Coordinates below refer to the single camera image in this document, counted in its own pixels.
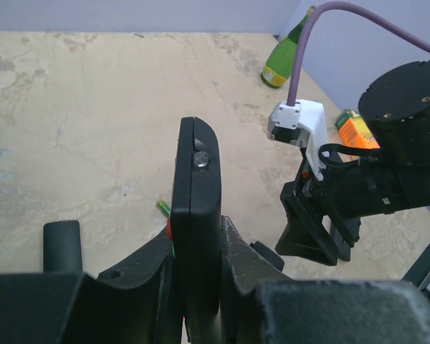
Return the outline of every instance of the orange box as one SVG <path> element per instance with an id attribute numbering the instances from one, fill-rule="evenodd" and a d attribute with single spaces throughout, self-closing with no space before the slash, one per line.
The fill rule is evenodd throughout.
<path id="1" fill-rule="evenodd" d="M 336 129 L 345 145 L 356 148 L 379 148 L 379 144 L 368 129 L 365 121 L 354 110 L 344 110 L 336 120 Z"/>

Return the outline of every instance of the black cylinder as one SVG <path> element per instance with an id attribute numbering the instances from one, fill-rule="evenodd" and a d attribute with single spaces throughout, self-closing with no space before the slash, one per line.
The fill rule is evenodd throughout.
<path id="1" fill-rule="evenodd" d="M 430 206 L 430 167 L 373 163 L 336 168 L 325 195 L 346 219 Z"/>
<path id="2" fill-rule="evenodd" d="M 56 221 L 43 227 L 43 271 L 82 272 L 80 223 Z"/>
<path id="3" fill-rule="evenodd" d="M 358 110 L 391 163 L 430 166 L 430 60 L 379 77 Z"/>

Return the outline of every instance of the small green object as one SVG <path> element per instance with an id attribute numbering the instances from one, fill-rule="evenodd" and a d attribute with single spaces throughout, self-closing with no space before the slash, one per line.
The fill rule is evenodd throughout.
<path id="1" fill-rule="evenodd" d="M 163 199 L 160 199 L 158 203 L 156 203 L 156 206 L 163 212 L 166 217 L 169 217 L 171 215 L 171 208 Z"/>
<path id="2" fill-rule="evenodd" d="M 281 87 L 292 74 L 298 40 L 314 8 L 311 6 L 302 21 L 272 50 L 261 73 L 261 79 L 269 87 Z"/>

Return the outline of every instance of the red button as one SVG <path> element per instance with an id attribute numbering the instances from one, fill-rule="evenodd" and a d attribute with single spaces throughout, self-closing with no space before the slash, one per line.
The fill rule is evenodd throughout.
<path id="1" fill-rule="evenodd" d="M 170 218 L 168 218 L 167 219 L 167 229 L 166 229 L 166 231 L 167 231 L 167 237 L 170 239 L 170 240 L 172 240 L 172 230 L 171 230 L 171 219 Z"/>
<path id="2" fill-rule="evenodd" d="M 311 179 L 311 178 L 312 178 L 312 176 L 310 175 L 310 172 L 309 172 L 309 171 L 304 171 L 304 172 L 302 172 L 302 173 L 301 173 L 301 176 L 302 176 L 302 178 L 303 178 L 305 181 L 308 181 L 309 179 Z"/>

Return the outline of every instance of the white bracket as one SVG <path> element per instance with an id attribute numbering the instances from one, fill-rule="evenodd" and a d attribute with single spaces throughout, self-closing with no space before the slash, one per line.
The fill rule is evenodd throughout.
<path id="1" fill-rule="evenodd" d="M 297 140 L 291 140 L 290 144 L 298 147 L 306 147 L 306 158 L 317 180 L 322 181 L 321 170 L 326 168 L 318 157 L 320 146 L 328 143 L 327 123 L 323 104 L 310 100 L 296 100 L 294 106 L 288 106 L 286 102 L 277 104 L 269 117 L 267 125 L 267 137 L 274 140 L 272 133 L 274 127 L 288 130 L 305 130 L 307 135 L 301 135 Z"/>

